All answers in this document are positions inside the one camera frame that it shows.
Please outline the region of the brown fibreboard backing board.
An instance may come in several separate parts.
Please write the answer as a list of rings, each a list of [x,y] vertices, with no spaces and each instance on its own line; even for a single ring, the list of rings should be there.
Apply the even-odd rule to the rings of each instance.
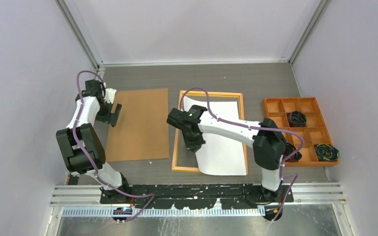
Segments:
[[[169,158],[168,89],[118,91],[114,101],[122,108],[108,129],[106,160]]]

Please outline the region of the building and sky photo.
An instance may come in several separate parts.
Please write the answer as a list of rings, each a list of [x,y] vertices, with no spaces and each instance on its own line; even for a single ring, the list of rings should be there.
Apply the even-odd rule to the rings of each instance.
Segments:
[[[211,98],[210,106],[216,116],[239,118],[237,99]],[[213,176],[245,176],[244,147],[241,142],[215,134],[204,134],[204,144],[194,155],[200,172]]]

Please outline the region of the yellow wooden picture frame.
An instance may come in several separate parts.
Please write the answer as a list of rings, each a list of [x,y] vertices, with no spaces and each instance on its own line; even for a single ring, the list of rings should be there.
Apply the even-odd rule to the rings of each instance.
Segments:
[[[243,147],[244,147],[244,154],[245,154],[245,164],[246,164],[246,169],[247,169],[247,174],[248,174],[248,147],[245,145],[245,144],[243,144]]]

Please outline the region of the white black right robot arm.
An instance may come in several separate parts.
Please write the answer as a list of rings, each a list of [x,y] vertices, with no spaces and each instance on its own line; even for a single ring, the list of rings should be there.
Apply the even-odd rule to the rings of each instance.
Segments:
[[[280,165],[286,139],[273,120],[225,120],[206,107],[192,105],[188,111],[173,108],[166,122],[181,131],[186,149],[193,153],[206,144],[204,134],[229,138],[252,148],[254,161],[261,168],[262,180],[250,197],[273,202],[281,195]]]

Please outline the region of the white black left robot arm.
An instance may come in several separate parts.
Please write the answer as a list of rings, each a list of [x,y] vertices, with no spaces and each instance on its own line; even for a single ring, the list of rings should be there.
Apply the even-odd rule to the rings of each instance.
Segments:
[[[69,172],[92,177],[101,184],[103,195],[124,204],[131,198],[129,184],[107,162],[94,129],[96,121],[116,126],[122,106],[114,103],[115,93],[101,81],[86,81],[76,97],[74,117],[65,129],[56,132],[56,139]]]

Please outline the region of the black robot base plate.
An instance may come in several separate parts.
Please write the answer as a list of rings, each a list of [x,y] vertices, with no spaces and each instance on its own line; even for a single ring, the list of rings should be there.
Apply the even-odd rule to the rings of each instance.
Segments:
[[[101,204],[131,204],[148,209],[211,209],[220,203],[223,209],[249,209],[258,205],[294,201],[287,185],[270,194],[260,185],[238,184],[135,184],[128,187],[127,196],[100,187]]]

